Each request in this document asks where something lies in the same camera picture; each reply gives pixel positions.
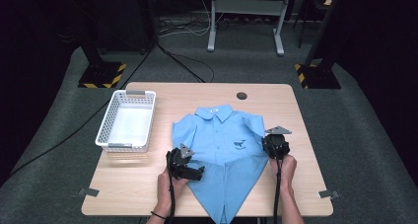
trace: tape piece on table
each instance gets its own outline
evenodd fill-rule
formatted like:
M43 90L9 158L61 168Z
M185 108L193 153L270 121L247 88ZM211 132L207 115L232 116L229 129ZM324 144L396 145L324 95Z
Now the tape piece on table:
M338 191L330 191L330 190L319 191L318 194L320 198L330 197L331 199L341 196L338 193Z
M85 195L89 195L89 196L98 196L98 194L99 194L99 191L98 190L96 190L96 189L92 189L92 188L81 188L80 189L80 191L79 191L79 194L80 195L83 195L83 196L85 196Z

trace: shirt collar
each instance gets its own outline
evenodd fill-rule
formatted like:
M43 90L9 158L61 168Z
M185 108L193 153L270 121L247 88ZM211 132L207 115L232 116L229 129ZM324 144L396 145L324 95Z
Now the shirt collar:
M204 119L211 119L216 116L221 122L224 122L233 112L234 110L230 105L222 105L213 108L198 108L195 114Z

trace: light wood table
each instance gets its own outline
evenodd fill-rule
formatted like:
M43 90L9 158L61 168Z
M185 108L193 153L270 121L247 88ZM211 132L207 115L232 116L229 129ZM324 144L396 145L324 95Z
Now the light wood table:
M172 125L198 107L229 104L234 110L260 114L266 129L280 125L292 154L298 160L293 180L295 197L303 216L328 216L333 212L310 138L289 85L280 84L199 84L130 83L126 90L148 90L157 94L156 110L147 153L103 152L90 188L97 196L86 196L85 215L148 216L157 203L157 176L166 165L172 148ZM245 100L237 93L247 94ZM272 216L276 180L267 164L260 179L246 198L238 216ZM187 187L176 203L176 216L208 216Z

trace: light blue collared shirt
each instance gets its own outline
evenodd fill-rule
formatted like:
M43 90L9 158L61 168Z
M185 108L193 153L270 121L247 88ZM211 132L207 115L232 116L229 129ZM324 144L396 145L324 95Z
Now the light blue collared shirt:
M190 168L205 166L200 181L188 186L215 223L231 223L267 163L262 149L261 115L229 105L198 108L173 124L173 146L195 154Z

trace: white plastic basket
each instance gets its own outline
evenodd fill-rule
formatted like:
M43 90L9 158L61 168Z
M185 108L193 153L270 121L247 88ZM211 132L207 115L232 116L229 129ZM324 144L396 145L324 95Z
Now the white plastic basket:
M96 144L106 152L147 152L155 100L152 91L115 91Z

